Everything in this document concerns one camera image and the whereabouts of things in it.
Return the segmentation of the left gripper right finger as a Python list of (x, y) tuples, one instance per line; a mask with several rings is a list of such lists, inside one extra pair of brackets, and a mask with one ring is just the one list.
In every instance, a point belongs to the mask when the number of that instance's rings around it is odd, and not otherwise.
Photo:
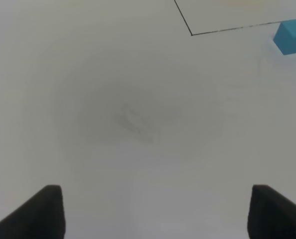
[(250, 239), (296, 239), (296, 204), (268, 185), (254, 185), (247, 232)]

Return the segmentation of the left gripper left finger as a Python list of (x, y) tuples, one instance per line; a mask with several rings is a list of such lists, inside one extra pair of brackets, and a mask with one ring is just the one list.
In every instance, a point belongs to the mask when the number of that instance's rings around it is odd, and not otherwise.
[(62, 189), (47, 185), (0, 221), (0, 239), (63, 239), (66, 221)]

